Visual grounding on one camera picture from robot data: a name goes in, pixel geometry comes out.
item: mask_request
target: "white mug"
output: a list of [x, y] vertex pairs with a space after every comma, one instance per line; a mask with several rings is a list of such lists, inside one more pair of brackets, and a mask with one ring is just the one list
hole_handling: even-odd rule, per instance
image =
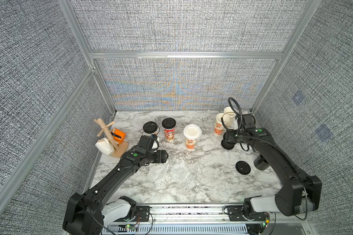
[[98, 142], [96, 143], [96, 147], [102, 154], [105, 154], [107, 156], [115, 152], [113, 145], [110, 143], [110, 141], [108, 141], [106, 137], [98, 140]]

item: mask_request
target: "orange printed cup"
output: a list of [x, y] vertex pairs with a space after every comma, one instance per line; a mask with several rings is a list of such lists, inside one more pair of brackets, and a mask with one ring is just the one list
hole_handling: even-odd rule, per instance
[[196, 140], [195, 139], [187, 139], [186, 138], [186, 147], [187, 150], [191, 151], [195, 148]]
[[174, 133], [175, 133], [175, 128], [173, 128], [171, 130], [165, 129], [166, 141], [168, 141], [168, 142], [173, 141], [174, 140]]
[[174, 118], [165, 118], [162, 121], [162, 127], [165, 130], [165, 139], [168, 142], [171, 142], [174, 140], [174, 133], [175, 133], [175, 126], [177, 125], [177, 122], [175, 121]]
[[196, 140], [201, 136], [201, 129], [197, 125], [190, 124], [183, 130], [186, 137], [186, 148], [192, 151], [195, 148]]
[[217, 114], [216, 115], [215, 131], [213, 133], [215, 136], [221, 136], [222, 133], [224, 132], [224, 126], [222, 125], [221, 117], [223, 118], [226, 126], [228, 125], [228, 123], [230, 121], [230, 117], [228, 115], [225, 115], [224, 113]]

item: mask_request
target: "orange mug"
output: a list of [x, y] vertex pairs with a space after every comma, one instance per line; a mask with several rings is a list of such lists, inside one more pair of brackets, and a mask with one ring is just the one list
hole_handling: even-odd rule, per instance
[[124, 139], [126, 138], [126, 134], [116, 128], [114, 132], [111, 131], [111, 134], [113, 135], [114, 140], [116, 140], [120, 144], [123, 143]]

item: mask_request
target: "wooden mug tree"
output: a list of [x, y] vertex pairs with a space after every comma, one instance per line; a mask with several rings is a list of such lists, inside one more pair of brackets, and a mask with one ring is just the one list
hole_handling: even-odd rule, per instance
[[111, 154], [114, 157], [120, 158], [123, 153], [125, 153], [128, 149], [128, 142], [123, 142], [119, 144], [118, 141], [114, 140], [113, 135], [111, 134], [110, 130], [108, 129], [109, 126], [113, 125], [115, 121], [110, 122], [109, 124], [105, 124], [105, 122], [99, 118], [99, 119], [94, 119], [94, 121], [102, 128], [102, 130], [97, 134], [98, 137], [101, 136], [102, 133], [105, 133], [107, 136], [107, 139], [110, 141], [110, 143], [113, 145], [115, 152]]

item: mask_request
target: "white cup with lid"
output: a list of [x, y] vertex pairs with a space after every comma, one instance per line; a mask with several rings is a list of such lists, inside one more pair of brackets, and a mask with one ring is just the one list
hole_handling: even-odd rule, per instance
[[195, 124], [187, 125], [183, 134], [186, 137], [187, 150], [192, 151], [195, 148], [196, 140], [201, 136], [201, 129]]

